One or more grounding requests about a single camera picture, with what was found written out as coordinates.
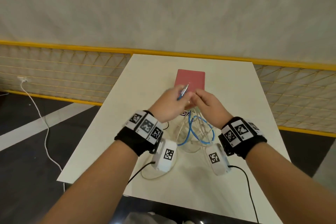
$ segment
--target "red notebook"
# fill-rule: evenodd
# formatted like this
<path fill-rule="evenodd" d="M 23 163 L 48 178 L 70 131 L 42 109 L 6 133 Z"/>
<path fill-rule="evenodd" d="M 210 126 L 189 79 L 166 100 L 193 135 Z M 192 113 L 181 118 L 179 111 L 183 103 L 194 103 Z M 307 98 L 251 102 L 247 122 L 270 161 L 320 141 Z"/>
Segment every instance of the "red notebook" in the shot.
<path fill-rule="evenodd" d="M 188 92 L 195 92 L 196 89 L 204 90 L 205 72 L 179 69 L 174 86 L 179 84 L 189 84 Z"/>

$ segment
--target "table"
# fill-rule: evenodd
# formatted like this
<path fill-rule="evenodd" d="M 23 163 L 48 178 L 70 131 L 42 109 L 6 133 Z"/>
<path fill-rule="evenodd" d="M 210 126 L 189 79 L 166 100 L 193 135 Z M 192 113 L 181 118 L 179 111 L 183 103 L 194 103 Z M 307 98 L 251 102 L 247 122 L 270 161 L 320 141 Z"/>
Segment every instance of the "table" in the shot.
<path fill-rule="evenodd" d="M 269 144 L 289 160 L 252 63 L 134 54 L 58 181 L 75 182 L 113 142 L 134 111 L 149 108 L 163 91 L 174 85 L 178 69 L 204 71 L 205 90 L 213 93 L 234 116 L 252 120 L 264 132 Z M 246 178 L 240 170 L 216 176 L 202 161 L 202 151 L 178 150 L 177 157 L 169 173 L 154 180 L 138 175 L 126 187 L 124 195 L 256 221 Z M 143 154 L 138 159 L 133 174 L 143 166 L 146 158 Z M 231 165 L 246 171 L 260 223 L 281 223 L 246 162 L 237 156 L 228 159 Z"/>

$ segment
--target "black cable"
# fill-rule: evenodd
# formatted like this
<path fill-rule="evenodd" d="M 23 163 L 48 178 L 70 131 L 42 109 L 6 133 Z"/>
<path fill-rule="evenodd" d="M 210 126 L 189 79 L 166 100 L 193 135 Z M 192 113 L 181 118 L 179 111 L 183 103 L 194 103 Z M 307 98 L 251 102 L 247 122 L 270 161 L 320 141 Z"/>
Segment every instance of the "black cable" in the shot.
<path fill-rule="evenodd" d="M 169 122 L 167 122 L 167 123 L 168 123 L 168 126 L 166 128 L 164 128 L 163 130 L 166 130 L 167 128 L 169 128 Z"/>
<path fill-rule="evenodd" d="M 134 177 L 136 177 L 136 175 L 137 175 L 138 173 L 140 173 L 140 172 L 141 172 L 141 170 L 142 170 L 142 169 L 144 169 L 145 167 L 147 167 L 149 164 L 155 164 L 155 161 L 149 162 L 149 163 L 147 163 L 146 165 L 144 165 L 143 167 L 141 167 L 141 168 L 140 168 L 140 170 L 139 170 L 139 171 L 137 171 L 137 172 L 136 172 L 136 174 L 135 174 L 135 175 L 133 175 L 131 179 L 129 179 L 129 181 L 128 181 L 128 183 L 127 183 L 127 184 L 129 184 L 129 183 L 131 182 L 131 180 L 133 180 L 133 178 L 134 178 Z"/>
<path fill-rule="evenodd" d="M 245 174 L 246 179 L 247 179 L 247 186 L 249 187 L 249 193 L 250 193 L 250 198 L 251 198 L 251 201 L 252 201 L 252 205 L 253 205 L 253 209 L 254 209 L 255 217 L 257 218 L 257 223 L 259 223 L 258 215 L 257 215 L 257 211 L 255 210 L 254 202 L 253 202 L 252 195 L 251 195 L 250 182 L 249 182 L 249 178 L 247 177 L 247 174 L 246 174 L 245 171 L 244 171 L 242 168 L 240 168 L 240 167 L 237 167 L 237 166 L 228 166 L 228 167 L 235 167 L 235 168 L 238 168 L 238 169 L 240 169 L 241 171 L 243 171 L 243 173 Z"/>

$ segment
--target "hand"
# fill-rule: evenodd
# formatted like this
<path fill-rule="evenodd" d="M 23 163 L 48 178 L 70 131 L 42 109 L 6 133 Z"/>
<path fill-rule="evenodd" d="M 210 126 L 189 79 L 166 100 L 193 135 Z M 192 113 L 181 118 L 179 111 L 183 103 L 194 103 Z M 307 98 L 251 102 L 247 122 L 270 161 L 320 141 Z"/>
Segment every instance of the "hand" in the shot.
<path fill-rule="evenodd" d="M 205 90 L 197 89 L 191 102 L 198 106 L 204 118 L 216 128 L 222 129 L 233 118 L 221 102 Z"/>
<path fill-rule="evenodd" d="M 175 86 L 166 90 L 162 96 L 148 109 L 154 117 L 161 123 L 170 121 L 179 116 L 185 107 L 190 103 L 192 92 L 186 92 L 184 96 L 177 100 L 183 85 Z"/>

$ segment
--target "wristband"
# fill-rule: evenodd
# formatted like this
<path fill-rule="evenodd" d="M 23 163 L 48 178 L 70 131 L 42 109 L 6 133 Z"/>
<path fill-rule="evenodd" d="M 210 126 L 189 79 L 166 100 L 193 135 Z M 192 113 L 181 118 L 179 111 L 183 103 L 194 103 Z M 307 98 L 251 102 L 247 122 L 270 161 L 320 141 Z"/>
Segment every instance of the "wristband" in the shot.
<path fill-rule="evenodd" d="M 129 146 L 138 156 L 145 151 L 156 153 L 162 138 L 162 124 L 149 111 L 136 111 L 115 137 Z"/>
<path fill-rule="evenodd" d="M 250 120 L 241 117 L 233 117 L 221 131 L 222 134 L 218 138 L 228 156 L 235 153 L 245 159 L 256 144 L 267 143 L 261 130 Z"/>

